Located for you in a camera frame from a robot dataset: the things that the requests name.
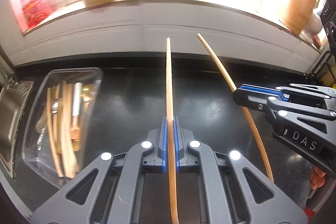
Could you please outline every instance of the metal sink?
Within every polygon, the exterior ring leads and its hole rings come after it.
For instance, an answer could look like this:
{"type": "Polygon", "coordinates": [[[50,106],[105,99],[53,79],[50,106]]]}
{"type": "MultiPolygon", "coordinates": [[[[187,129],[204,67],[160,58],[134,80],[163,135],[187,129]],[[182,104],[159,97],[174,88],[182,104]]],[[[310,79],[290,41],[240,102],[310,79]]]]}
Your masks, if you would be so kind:
{"type": "Polygon", "coordinates": [[[32,86],[32,81],[21,81],[0,92],[0,161],[11,177],[17,129],[32,86]]]}

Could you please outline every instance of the black countertop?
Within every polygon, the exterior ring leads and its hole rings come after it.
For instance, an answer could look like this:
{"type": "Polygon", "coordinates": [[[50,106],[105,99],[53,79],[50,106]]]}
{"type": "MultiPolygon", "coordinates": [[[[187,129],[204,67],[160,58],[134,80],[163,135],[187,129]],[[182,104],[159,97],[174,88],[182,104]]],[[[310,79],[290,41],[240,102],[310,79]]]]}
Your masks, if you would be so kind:
{"type": "MultiPolygon", "coordinates": [[[[108,59],[105,59],[103,66],[102,61],[96,59],[87,61],[87,65],[84,66],[82,59],[20,68],[21,78],[33,80],[35,84],[18,131],[14,164],[15,181],[9,178],[2,166],[1,170],[17,195],[32,211],[57,191],[56,187],[31,170],[21,157],[26,120],[37,90],[51,69],[65,66],[104,68],[108,67],[108,59]]],[[[143,141],[148,131],[160,126],[161,117],[166,112],[165,61],[160,57],[156,59],[156,63],[154,62],[156,65],[152,66],[152,63],[148,65],[148,60],[148,58],[138,60],[138,67],[103,69],[103,79],[88,130],[83,167],[102,152],[110,151],[115,155],[128,151],[130,147],[143,141]]],[[[187,60],[177,59],[173,59],[172,62],[188,63],[187,60]]],[[[244,66],[228,65],[237,86],[246,83],[274,88],[292,82],[305,82],[305,77],[302,75],[244,66]]],[[[231,90],[221,74],[216,68],[213,71],[203,71],[199,68],[184,69],[185,67],[188,67],[188,64],[173,67],[174,114],[179,115],[181,126],[193,131],[197,140],[208,144],[214,151],[220,153],[228,153],[233,149],[240,151],[266,174],[260,152],[245,117],[240,107],[233,102],[231,90]]],[[[311,164],[272,138],[272,127],[265,120],[263,113],[252,111],[251,114],[268,153],[275,184],[299,206],[304,207],[310,189],[311,164]]],[[[151,174],[146,180],[141,223],[158,221],[171,223],[167,178],[165,176],[158,178],[157,175],[151,174]]],[[[191,223],[189,213],[193,210],[198,211],[198,201],[195,201],[197,195],[194,191],[196,178],[191,174],[179,175],[177,186],[180,223],[191,223]]]]}

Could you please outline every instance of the white wall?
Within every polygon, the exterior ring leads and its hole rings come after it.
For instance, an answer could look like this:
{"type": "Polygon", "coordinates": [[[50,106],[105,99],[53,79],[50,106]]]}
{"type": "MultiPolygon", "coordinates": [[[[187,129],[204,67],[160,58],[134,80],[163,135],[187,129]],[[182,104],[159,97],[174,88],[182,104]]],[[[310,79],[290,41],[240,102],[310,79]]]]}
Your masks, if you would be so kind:
{"type": "Polygon", "coordinates": [[[319,53],[280,27],[222,6],[181,0],[133,0],[56,20],[23,37],[8,0],[0,0],[0,43],[14,65],[97,52],[207,54],[201,33],[218,56],[307,72],[319,53]]]}

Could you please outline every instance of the white lettering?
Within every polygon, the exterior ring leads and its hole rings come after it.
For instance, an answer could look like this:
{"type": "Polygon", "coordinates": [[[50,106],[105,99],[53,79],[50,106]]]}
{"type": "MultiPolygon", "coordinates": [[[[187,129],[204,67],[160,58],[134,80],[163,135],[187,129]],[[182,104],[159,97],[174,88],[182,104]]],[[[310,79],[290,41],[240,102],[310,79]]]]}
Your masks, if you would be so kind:
{"type": "Polygon", "coordinates": [[[300,134],[297,131],[295,131],[294,134],[293,134],[293,139],[297,140],[299,138],[299,136],[300,136],[300,134]]]}
{"type": "Polygon", "coordinates": [[[307,137],[305,137],[300,143],[304,143],[304,146],[307,146],[307,137]]]}
{"type": "Polygon", "coordinates": [[[315,150],[315,145],[317,144],[317,142],[312,142],[311,146],[309,147],[311,150],[315,150]]]}

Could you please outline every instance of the transparent tray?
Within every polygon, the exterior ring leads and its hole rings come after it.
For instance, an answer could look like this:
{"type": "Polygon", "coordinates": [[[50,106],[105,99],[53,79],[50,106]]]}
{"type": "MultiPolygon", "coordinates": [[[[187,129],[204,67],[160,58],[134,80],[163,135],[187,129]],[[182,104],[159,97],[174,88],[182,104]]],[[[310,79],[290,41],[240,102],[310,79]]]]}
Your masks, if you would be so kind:
{"type": "Polygon", "coordinates": [[[83,148],[101,78],[99,68],[53,70],[33,102],[22,158],[58,188],[82,170],[83,148]]]}

